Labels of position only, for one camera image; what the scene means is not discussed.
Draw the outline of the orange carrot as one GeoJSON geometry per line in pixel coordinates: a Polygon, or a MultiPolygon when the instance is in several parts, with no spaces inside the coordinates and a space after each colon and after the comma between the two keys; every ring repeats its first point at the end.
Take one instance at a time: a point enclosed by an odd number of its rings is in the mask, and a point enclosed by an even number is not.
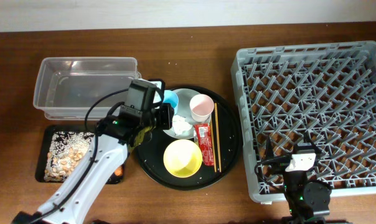
{"type": "Polygon", "coordinates": [[[122,176],[123,175],[123,167],[122,166],[119,166],[115,171],[114,171],[114,175],[115,176],[122,176]]]}

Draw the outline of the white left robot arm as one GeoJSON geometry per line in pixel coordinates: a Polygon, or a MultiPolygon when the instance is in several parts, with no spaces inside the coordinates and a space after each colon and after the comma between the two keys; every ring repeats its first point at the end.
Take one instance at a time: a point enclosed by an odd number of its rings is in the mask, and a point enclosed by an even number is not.
{"type": "Polygon", "coordinates": [[[152,130],[169,129],[174,110],[169,103],[139,111],[122,105],[99,120],[82,161],[35,214],[19,212],[13,223],[83,223],[91,205],[117,167],[152,130]]]}

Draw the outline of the yellow bowl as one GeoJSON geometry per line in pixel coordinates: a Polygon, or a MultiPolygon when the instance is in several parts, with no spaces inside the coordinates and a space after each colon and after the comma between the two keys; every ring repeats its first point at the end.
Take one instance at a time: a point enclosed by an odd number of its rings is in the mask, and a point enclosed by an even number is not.
{"type": "Polygon", "coordinates": [[[188,178],[200,169],[202,153],[193,141],[178,139],[165,149],[163,163],[168,173],[174,177],[188,178]]]}

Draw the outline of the pink plastic cup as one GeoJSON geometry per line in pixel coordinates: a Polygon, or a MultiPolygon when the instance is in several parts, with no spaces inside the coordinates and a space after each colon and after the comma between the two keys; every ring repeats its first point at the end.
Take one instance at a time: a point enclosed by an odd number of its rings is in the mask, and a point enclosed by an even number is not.
{"type": "Polygon", "coordinates": [[[214,101],[208,95],[199,94],[191,98],[189,107],[193,120],[204,122],[214,110],[214,101]]]}

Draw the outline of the blue plastic cup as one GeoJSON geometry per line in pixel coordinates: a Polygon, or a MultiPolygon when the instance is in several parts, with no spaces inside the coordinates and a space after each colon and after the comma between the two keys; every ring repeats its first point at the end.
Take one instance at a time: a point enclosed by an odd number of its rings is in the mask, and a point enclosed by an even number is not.
{"type": "Polygon", "coordinates": [[[174,114],[178,111],[178,104],[179,104],[179,97],[178,95],[172,90],[165,90],[164,91],[164,99],[163,103],[169,103],[172,108],[174,109],[174,114]]]}

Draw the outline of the white tissue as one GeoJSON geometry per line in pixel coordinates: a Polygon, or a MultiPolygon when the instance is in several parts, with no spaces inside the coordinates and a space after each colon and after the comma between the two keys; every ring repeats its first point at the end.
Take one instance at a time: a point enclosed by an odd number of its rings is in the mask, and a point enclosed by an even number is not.
{"type": "Polygon", "coordinates": [[[189,131],[192,128],[192,125],[186,121],[185,117],[174,115],[172,119],[172,128],[176,136],[179,136],[185,131],[189,131]]]}

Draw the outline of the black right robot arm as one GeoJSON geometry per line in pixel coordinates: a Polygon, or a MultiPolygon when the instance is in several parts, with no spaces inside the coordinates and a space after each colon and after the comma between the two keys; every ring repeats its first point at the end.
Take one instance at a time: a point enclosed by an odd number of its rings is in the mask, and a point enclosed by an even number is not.
{"type": "Polygon", "coordinates": [[[283,177],[281,189],[289,205],[290,216],[283,217],[283,223],[325,223],[330,214],[329,202],[332,187],[320,180],[311,180],[308,172],[315,169],[321,158],[321,150],[308,133],[303,142],[293,146],[291,153],[274,156],[271,138],[266,140],[265,164],[271,166],[272,174],[283,177]]]}

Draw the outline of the red sauce packet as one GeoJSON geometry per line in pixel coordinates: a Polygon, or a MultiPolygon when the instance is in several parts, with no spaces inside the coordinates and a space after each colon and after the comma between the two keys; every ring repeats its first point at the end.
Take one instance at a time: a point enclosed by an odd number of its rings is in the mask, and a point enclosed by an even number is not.
{"type": "Polygon", "coordinates": [[[212,138],[210,134],[210,126],[206,123],[195,124],[195,142],[199,146],[202,153],[202,160],[206,166],[214,165],[214,155],[212,148],[212,138]]]}

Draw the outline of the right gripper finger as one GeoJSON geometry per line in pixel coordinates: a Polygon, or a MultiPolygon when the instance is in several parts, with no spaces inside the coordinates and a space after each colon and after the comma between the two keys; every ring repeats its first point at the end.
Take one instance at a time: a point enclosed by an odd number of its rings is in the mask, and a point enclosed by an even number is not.
{"type": "Polygon", "coordinates": [[[273,157],[273,145],[271,142],[271,138],[268,136],[266,140],[265,159],[271,159],[273,157]]]}
{"type": "Polygon", "coordinates": [[[313,150],[315,153],[321,153],[321,150],[315,145],[313,140],[310,138],[310,135],[308,132],[305,132],[303,134],[303,141],[305,144],[305,148],[308,150],[313,150]]]}

